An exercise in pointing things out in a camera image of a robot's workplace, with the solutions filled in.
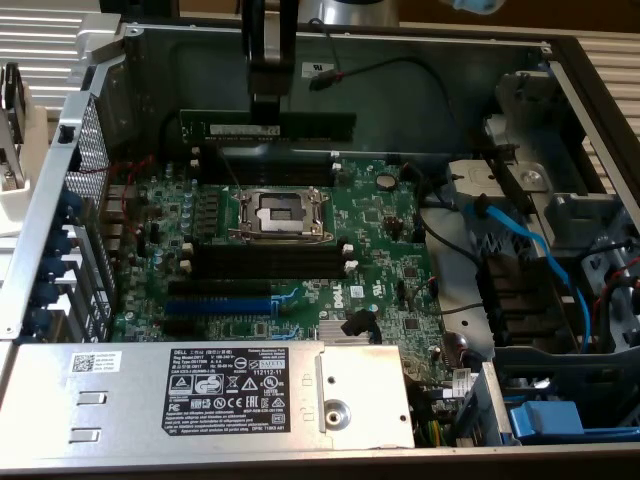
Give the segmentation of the blue expansion slot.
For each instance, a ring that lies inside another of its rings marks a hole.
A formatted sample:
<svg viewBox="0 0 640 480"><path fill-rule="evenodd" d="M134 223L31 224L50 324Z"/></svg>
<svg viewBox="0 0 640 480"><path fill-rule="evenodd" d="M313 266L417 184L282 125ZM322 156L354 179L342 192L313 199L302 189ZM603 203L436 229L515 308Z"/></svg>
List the blue expansion slot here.
<svg viewBox="0 0 640 480"><path fill-rule="evenodd" d="M165 304L167 315L270 315L270 297L174 299Z"/></svg>

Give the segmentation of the short black expansion slot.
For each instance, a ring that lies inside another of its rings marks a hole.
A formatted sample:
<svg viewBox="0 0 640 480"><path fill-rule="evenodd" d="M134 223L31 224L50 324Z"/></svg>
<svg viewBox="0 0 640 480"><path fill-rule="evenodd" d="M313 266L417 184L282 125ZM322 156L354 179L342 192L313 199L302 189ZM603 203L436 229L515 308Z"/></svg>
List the short black expansion slot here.
<svg viewBox="0 0 640 480"><path fill-rule="evenodd" d="M175 338L196 338L200 335L200 327L193 319L165 319L161 325L165 336Z"/></svg>

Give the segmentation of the blue plastic drive latch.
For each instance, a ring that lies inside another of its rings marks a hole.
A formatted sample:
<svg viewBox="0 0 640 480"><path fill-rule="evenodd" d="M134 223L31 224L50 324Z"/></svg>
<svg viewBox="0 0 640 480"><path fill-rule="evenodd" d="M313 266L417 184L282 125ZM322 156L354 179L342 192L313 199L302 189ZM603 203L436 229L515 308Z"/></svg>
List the blue plastic drive latch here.
<svg viewBox="0 0 640 480"><path fill-rule="evenodd" d="M523 445L640 443L640 427L585 428L572 401L526 401L508 415Z"/></svg>

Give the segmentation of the silver finned heatsink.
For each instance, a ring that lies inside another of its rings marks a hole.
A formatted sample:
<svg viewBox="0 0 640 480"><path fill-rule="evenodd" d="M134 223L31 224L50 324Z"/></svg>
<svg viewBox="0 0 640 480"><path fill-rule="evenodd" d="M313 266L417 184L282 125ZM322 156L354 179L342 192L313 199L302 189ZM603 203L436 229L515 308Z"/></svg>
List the silver finned heatsink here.
<svg viewBox="0 0 640 480"><path fill-rule="evenodd" d="M318 326L318 338L325 344L333 345L369 345L370 337L367 332L359 336L347 336L341 328L342 322L336 320L321 320Z"/></svg>

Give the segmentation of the black ribbed plastic bracket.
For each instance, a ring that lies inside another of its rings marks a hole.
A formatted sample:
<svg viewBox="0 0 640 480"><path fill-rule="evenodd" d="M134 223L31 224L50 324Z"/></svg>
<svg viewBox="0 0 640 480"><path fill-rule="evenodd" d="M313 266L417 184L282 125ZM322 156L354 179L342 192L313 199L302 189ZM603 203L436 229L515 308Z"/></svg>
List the black ribbed plastic bracket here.
<svg viewBox="0 0 640 480"><path fill-rule="evenodd" d="M551 354L578 351L571 325L576 309L564 306L564 288L546 260L490 254L476 283L497 347L532 347Z"/></svg>

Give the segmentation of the green RAM stick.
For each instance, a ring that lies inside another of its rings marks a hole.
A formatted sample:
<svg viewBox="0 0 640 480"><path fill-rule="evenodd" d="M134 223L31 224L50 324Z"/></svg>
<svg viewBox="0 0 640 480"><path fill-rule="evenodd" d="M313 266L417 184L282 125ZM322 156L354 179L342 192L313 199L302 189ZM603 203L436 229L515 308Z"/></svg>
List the green RAM stick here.
<svg viewBox="0 0 640 480"><path fill-rule="evenodd" d="M328 141L350 142L355 113L281 112L278 119L259 123L245 111L181 110L184 142Z"/></svg>

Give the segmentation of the grey metal PC case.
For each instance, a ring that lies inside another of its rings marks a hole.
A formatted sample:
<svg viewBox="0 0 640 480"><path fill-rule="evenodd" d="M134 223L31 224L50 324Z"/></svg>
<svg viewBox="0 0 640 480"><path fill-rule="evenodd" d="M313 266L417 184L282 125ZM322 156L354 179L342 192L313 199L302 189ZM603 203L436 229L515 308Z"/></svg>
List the grey metal PC case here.
<svg viewBox="0 0 640 480"><path fill-rule="evenodd" d="M358 69L396 57L429 63L449 89L460 128L428 73L394 63L321 92L309 83L334 67L321 32L298 27L292 89L282 112L355 113L350 142L284 140L184 142L181 110L250 108L241 24L234 20L129 21L99 15L79 35L83 74L49 129L49 148L19 233L0 237L0 401L18 350L27 345L267 342L276 340L114 342L119 302L116 257L100 233L107 188L163 177L169 167L194 178L227 175L200 148L285 147L339 151L336 160L382 160L414 188L426 249L438 282L451 382L435 388L404 373L412 448L190 454L170 457L0 458L0 478L180 477L255 480L640 480L640 443L523 445L509 411L526 401L572 401L585 428L640 427L640 344L608 354L550 354L497 347L476 283L482 266L459 205L489 141L485 118L498 105L500 77L553 73L572 102L597 180L618 193L640 229L640 142L576 40L531 34L466 34L433 29L330 28L341 65ZM76 225L56 207L63 189L84 201ZM73 242L68 255L47 249L53 230ZM44 257L67 271L37 278ZM30 304L37 282L58 286L55 304ZM26 332L31 308L52 312L47 334Z"/></svg>

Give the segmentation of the long black expansion slot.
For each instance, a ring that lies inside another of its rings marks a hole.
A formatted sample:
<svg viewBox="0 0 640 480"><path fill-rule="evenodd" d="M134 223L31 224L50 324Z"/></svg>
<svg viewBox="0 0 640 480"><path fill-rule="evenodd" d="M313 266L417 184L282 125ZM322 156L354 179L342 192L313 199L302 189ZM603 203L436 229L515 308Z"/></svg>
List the long black expansion slot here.
<svg viewBox="0 0 640 480"><path fill-rule="evenodd" d="M264 280L180 280L170 281L171 296L270 296L272 287Z"/></svg>

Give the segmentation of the blue card latch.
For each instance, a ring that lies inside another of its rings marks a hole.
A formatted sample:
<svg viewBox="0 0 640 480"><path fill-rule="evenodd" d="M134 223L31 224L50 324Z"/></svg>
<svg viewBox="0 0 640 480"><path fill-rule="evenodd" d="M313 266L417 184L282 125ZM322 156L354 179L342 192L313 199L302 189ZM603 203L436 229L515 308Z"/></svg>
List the blue card latch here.
<svg viewBox="0 0 640 480"><path fill-rule="evenodd" d="M47 239L47 249L55 256L68 255L73 249L73 242L65 229L53 230Z"/></svg>
<svg viewBox="0 0 640 480"><path fill-rule="evenodd" d="M31 308L25 316L24 329L30 334L47 334L52 323L52 312L43 308Z"/></svg>
<svg viewBox="0 0 640 480"><path fill-rule="evenodd" d="M55 304L60 296L57 285L46 282L37 282L32 288L30 304L34 307L46 307Z"/></svg>
<svg viewBox="0 0 640 480"><path fill-rule="evenodd" d="M43 281L54 281L63 277L67 271L65 262L58 257L44 257L41 259L37 278Z"/></svg>
<svg viewBox="0 0 640 480"><path fill-rule="evenodd" d="M76 225L83 206L84 201L80 195L63 189L56 207L56 216L63 224Z"/></svg>

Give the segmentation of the metal CPU socket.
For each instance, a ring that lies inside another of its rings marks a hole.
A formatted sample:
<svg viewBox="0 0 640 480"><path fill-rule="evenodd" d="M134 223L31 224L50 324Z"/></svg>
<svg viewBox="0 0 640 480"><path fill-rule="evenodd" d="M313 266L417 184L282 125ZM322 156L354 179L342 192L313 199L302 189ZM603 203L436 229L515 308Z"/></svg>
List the metal CPU socket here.
<svg viewBox="0 0 640 480"><path fill-rule="evenodd" d="M244 189L236 196L238 211L227 232L246 244L329 243L335 239L326 226L329 200L313 186Z"/></svg>

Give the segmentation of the black RAM slot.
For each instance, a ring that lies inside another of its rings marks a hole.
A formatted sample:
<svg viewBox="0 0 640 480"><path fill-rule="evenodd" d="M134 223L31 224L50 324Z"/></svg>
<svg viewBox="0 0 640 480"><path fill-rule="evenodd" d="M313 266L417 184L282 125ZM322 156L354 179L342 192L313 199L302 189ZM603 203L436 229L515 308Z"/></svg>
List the black RAM slot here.
<svg viewBox="0 0 640 480"><path fill-rule="evenodd" d="M198 181L202 184L210 185L234 185L235 181L231 176L201 176ZM333 187L335 177L332 175L302 175L302 176L247 176L239 177L241 185L262 185L262 186L317 186Z"/></svg>
<svg viewBox="0 0 640 480"><path fill-rule="evenodd" d="M331 170L337 162L330 157L322 158L276 158L276 159L248 159L248 158L228 158L229 165L233 170Z"/></svg>
<svg viewBox="0 0 640 480"><path fill-rule="evenodd" d="M334 173L331 170L249 170L249 171L241 171L241 170L233 170L235 175L239 177L247 177L247 176L302 176L302 175L332 175Z"/></svg>
<svg viewBox="0 0 640 480"><path fill-rule="evenodd" d="M203 146L200 154L204 162L222 161L222 158L233 162L289 162L294 161L334 161L341 158L339 151L298 149L285 147L216 147Z"/></svg>
<svg viewBox="0 0 640 480"><path fill-rule="evenodd" d="M213 251L241 251L241 250L264 250L264 251L285 251L285 250L321 250L328 249L329 251L342 252L345 243L340 242L272 242L272 243L202 243L195 240L190 242L194 253L205 253Z"/></svg>
<svg viewBox="0 0 640 480"><path fill-rule="evenodd" d="M337 270L200 270L193 271L193 279L342 279L347 274Z"/></svg>
<svg viewBox="0 0 640 480"><path fill-rule="evenodd" d="M268 263L268 262L196 262L191 260L189 262L192 272L200 270L343 270L345 272L345 265L341 262L338 263L323 263L323 262L284 262L284 263Z"/></svg>
<svg viewBox="0 0 640 480"><path fill-rule="evenodd" d="M194 253L194 258L209 259L211 261L231 261L233 259L245 259L246 261L320 261L341 262L342 254L331 249L292 249L292 250L265 250L249 248L212 248L199 250Z"/></svg>

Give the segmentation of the grey metal disk bay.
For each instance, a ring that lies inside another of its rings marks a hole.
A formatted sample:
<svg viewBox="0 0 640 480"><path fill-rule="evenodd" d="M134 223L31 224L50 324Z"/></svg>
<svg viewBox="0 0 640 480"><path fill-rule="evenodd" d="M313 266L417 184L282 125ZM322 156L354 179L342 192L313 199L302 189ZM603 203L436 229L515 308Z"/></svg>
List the grey metal disk bay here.
<svg viewBox="0 0 640 480"><path fill-rule="evenodd" d="M582 123L551 72L502 75L484 121L488 149L462 209L481 262L501 253L544 259L564 288L576 353L640 344L640 229L596 177Z"/></svg>

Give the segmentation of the metal port block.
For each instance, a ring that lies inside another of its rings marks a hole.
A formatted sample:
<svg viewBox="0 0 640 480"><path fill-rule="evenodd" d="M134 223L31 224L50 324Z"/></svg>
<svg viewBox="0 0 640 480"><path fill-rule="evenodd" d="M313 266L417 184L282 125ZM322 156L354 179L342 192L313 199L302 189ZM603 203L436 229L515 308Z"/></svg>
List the metal port block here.
<svg viewBox="0 0 640 480"><path fill-rule="evenodd" d="M113 184L107 188L100 211L100 233L110 250L122 243L146 241L143 219L145 200L135 184Z"/></svg>

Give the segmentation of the graphics card with bracket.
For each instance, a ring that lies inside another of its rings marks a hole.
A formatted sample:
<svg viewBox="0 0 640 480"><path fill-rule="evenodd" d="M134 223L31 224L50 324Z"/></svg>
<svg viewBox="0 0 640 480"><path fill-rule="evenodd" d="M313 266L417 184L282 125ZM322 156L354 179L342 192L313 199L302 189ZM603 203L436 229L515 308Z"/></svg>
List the graphics card with bracket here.
<svg viewBox="0 0 640 480"><path fill-rule="evenodd" d="M0 67L0 185L3 191L24 187L19 162L26 130L25 90L15 62Z"/></svg>

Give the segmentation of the thin socket locking lever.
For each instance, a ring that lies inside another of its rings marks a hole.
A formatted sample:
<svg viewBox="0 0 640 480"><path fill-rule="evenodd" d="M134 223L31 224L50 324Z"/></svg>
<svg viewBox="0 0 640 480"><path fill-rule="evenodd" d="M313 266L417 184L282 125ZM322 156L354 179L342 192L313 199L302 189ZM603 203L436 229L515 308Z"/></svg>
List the thin socket locking lever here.
<svg viewBox="0 0 640 480"><path fill-rule="evenodd" d="M218 155L219 155L220 159L222 160L222 162L225 165L225 168L226 168L227 173L229 174L229 177L233 181L233 184L236 186L238 197L240 197L241 194L242 194L241 184L238 181L238 178L235 175L235 173L234 173L234 171L233 171L233 169L231 167L231 164L230 164L226 154L224 153L224 148L221 145L218 145L217 146L217 150L218 150Z"/></svg>

